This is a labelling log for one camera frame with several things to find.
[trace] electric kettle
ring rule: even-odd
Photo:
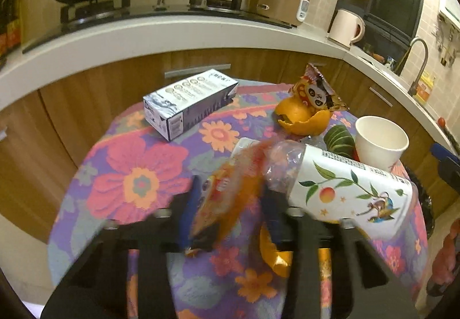
[[[360,41],[364,36],[364,20],[348,10],[339,9],[329,32],[329,40],[350,49],[350,45]]]

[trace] floral tablecloth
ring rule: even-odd
[[[231,105],[166,143],[144,120],[136,104],[114,120],[94,145],[72,180],[48,244],[52,280],[57,284],[105,219],[141,220],[166,207],[197,174],[207,177],[229,156],[241,137],[261,140],[276,133],[272,112],[289,86],[239,88]],[[329,127],[344,124],[354,135],[356,118],[335,112]],[[393,171],[407,177],[401,164]],[[416,297],[427,263],[422,211],[414,198],[410,222],[389,242],[373,240],[402,284]],[[170,281],[179,319],[279,318],[286,279],[263,262],[254,242],[261,214],[250,203],[231,234],[212,253],[194,258],[168,256]],[[131,255],[128,307],[137,316],[136,254]]]

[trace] white countertop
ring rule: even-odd
[[[402,79],[359,48],[345,50],[331,43],[323,31],[306,24],[285,29],[201,16],[149,17],[102,24],[52,40],[26,54],[11,53],[0,71],[0,110],[36,89],[95,66],[148,54],[216,47],[279,49],[343,59],[401,103],[434,141],[453,151],[435,120],[407,94],[408,85]],[[361,57],[367,57],[372,65]]]

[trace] screw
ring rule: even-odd
[[[164,208],[164,209],[157,209],[154,212],[155,218],[169,218],[171,216],[171,209]]]
[[[355,220],[353,220],[351,218],[343,218],[343,219],[341,219],[340,220],[340,225],[342,226],[342,228],[345,228],[345,229],[351,229],[351,228],[356,227]]]
[[[304,212],[301,208],[291,206],[286,210],[286,214],[291,217],[300,217],[304,216]]]
[[[115,231],[118,229],[118,226],[119,226],[118,222],[113,219],[109,219],[104,222],[104,229],[107,229],[107,230]]]

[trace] blue handle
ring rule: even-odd
[[[433,155],[433,157],[438,159],[439,161],[442,161],[444,158],[449,157],[455,163],[460,164],[460,159],[455,154],[453,154],[451,151],[444,148],[439,143],[434,143],[430,148],[430,152]]]

